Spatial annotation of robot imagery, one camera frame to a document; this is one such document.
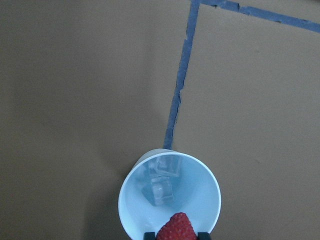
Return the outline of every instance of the painter's tape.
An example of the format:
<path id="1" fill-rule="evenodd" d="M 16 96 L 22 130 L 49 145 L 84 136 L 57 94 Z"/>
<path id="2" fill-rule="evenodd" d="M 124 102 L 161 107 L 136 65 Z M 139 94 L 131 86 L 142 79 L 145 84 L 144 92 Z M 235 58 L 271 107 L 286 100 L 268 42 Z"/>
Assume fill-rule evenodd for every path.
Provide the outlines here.
<path id="1" fill-rule="evenodd" d="M 186 27 L 186 39 L 184 40 L 182 47 L 182 54 L 180 59 L 179 70 L 176 77 L 176 86 L 174 95 L 171 103 L 171 109 L 169 114 L 169 120 L 167 129 L 164 137 L 164 149 L 172 149 L 174 128 L 178 117 L 179 106 L 181 103 L 180 92 L 184 88 L 185 78 L 188 70 L 189 59 L 192 50 L 192 43 L 194 40 L 198 11 L 199 11 L 200 0 L 191 0 L 190 13 L 188 17 Z"/>
<path id="2" fill-rule="evenodd" d="M 185 78 L 188 70 L 188 64 L 190 60 L 193 39 L 195 35 L 197 18 L 200 4 L 205 4 L 213 7 L 219 7 L 221 9 L 253 16 L 281 24 L 291 25 L 294 27 L 310 30 L 316 33 L 320 33 L 320 24 L 309 20 L 304 20 L 292 16 L 282 15 L 276 12 L 267 11 L 251 6 L 240 6 L 239 3 L 226 0 L 191 0 L 190 13 L 186 28 L 186 39 L 184 40 L 182 47 L 181 60 L 179 70 L 176 77 L 176 86 L 171 103 L 170 114 L 165 132 L 163 148 L 172 149 L 174 129 L 178 117 L 179 107 L 181 104 L 180 92 L 184 88 Z"/>
<path id="3" fill-rule="evenodd" d="M 233 1 L 201 0 L 200 3 L 320 33 L 320 24 L 309 20 L 304 20 L 293 16 L 282 15 L 276 12 L 259 9 L 256 7 L 240 6 L 239 3 Z"/>

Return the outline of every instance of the plastic cup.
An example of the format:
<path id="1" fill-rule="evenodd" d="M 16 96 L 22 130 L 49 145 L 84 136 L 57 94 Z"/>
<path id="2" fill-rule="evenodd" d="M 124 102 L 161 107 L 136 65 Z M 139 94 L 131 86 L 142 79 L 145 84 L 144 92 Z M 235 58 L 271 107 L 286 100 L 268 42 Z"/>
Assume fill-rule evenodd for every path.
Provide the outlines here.
<path id="1" fill-rule="evenodd" d="M 174 201 L 155 206 L 144 188 L 150 183 L 148 161 L 171 155 L 181 159 L 179 177 L 172 177 Z M 118 199 L 120 221 L 133 240 L 157 232 L 175 213 L 186 213 L 193 230 L 210 233 L 221 209 L 218 182 L 210 169 L 193 156 L 168 149 L 145 153 L 125 178 Z"/>

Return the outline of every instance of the strawberry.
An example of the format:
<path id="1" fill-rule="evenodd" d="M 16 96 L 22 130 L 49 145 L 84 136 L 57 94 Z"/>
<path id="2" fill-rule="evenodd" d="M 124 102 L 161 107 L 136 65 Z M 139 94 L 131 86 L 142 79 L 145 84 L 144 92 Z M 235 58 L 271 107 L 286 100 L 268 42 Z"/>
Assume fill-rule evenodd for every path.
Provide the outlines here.
<path id="1" fill-rule="evenodd" d="M 197 235 L 187 215 L 179 212 L 160 229 L 156 240 L 197 240 Z"/>

